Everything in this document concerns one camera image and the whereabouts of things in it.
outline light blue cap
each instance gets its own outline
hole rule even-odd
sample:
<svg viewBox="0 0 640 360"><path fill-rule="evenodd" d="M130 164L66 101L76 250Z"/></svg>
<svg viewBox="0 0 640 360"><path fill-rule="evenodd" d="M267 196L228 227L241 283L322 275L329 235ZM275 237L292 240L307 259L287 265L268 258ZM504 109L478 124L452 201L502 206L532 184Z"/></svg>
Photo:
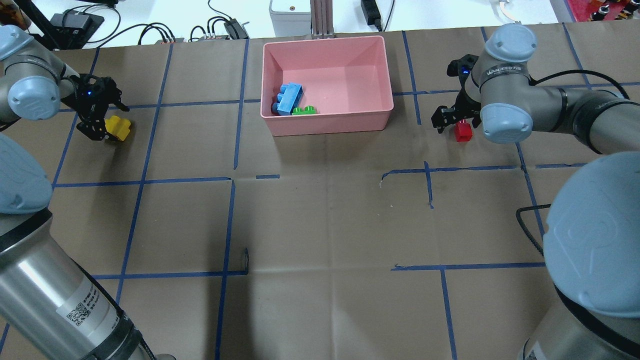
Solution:
<svg viewBox="0 0 640 360"><path fill-rule="evenodd" d="M640 152L578 170L547 217L545 262L569 299L607 316L640 318Z"/></svg>
<svg viewBox="0 0 640 360"><path fill-rule="evenodd" d="M0 213L35 213L48 205L51 195L51 183L36 159L0 134Z"/></svg>
<svg viewBox="0 0 640 360"><path fill-rule="evenodd" d="M523 63L531 59L537 46L536 34L528 27L521 24L505 24L487 40L484 49L498 60Z"/></svg>
<svg viewBox="0 0 640 360"><path fill-rule="evenodd" d="M531 135L533 119L523 109L495 102L480 110L484 136L495 143L521 142Z"/></svg>
<svg viewBox="0 0 640 360"><path fill-rule="evenodd" d="M0 61L33 41L33 37L15 25L0 26Z"/></svg>
<svg viewBox="0 0 640 360"><path fill-rule="evenodd" d="M19 117L43 120L60 111L60 89L55 81L44 76L22 78L9 89L7 101Z"/></svg>

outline metal frame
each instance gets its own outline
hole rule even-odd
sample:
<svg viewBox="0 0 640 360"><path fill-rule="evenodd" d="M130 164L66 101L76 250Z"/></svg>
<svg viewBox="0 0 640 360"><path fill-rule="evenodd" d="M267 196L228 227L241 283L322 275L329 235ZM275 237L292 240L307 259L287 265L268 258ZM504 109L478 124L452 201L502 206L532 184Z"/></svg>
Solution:
<svg viewBox="0 0 640 360"><path fill-rule="evenodd" d="M311 0L311 37L335 37L333 33L333 0Z"/></svg>

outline toy building block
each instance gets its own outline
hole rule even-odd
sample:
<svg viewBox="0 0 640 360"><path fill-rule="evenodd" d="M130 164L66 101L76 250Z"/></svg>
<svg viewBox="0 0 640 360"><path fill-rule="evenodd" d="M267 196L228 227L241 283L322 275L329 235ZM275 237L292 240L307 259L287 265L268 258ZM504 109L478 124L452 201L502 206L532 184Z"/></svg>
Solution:
<svg viewBox="0 0 640 360"><path fill-rule="evenodd" d="M109 134L123 142L131 132L129 129L131 127L131 121L113 115L104 121L104 127L106 127Z"/></svg>
<svg viewBox="0 0 640 360"><path fill-rule="evenodd" d="M464 119L456 123L453 133L456 135L457 142L467 142L471 140L474 135L473 130L471 130L471 125Z"/></svg>
<svg viewBox="0 0 640 360"><path fill-rule="evenodd" d="M307 107L305 107L304 110L302 108L294 108L293 111L291 112L291 115L313 115L313 114L317 114L317 111L316 111L316 108L314 108L311 105L308 105Z"/></svg>
<svg viewBox="0 0 640 360"><path fill-rule="evenodd" d="M271 106L273 113L280 115L291 115L291 112L300 103L302 97L302 85L296 83L283 84L280 93L277 95L277 102Z"/></svg>

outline red lego brick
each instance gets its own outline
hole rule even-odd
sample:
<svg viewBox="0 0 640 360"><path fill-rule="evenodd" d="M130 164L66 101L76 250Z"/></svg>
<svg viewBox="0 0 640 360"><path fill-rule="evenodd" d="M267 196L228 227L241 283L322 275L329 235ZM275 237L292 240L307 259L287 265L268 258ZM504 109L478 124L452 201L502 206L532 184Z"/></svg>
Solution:
<svg viewBox="0 0 640 360"><path fill-rule="evenodd" d="M466 120L460 120L456 123L456 127L453 129L453 133L456 135L457 142L467 142L471 140L474 135L471 130L471 124Z"/></svg>

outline yellow lego brick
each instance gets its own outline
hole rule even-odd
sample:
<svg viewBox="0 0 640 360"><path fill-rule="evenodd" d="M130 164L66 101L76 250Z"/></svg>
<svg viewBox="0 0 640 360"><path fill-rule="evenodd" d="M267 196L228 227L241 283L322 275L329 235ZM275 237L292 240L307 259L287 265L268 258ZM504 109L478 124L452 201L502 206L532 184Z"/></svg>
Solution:
<svg viewBox="0 0 640 360"><path fill-rule="evenodd" d="M116 115L106 119L104 121L104 125L107 128L107 132L115 136L121 142L123 142L131 132L129 129L131 127L131 121L117 117Z"/></svg>

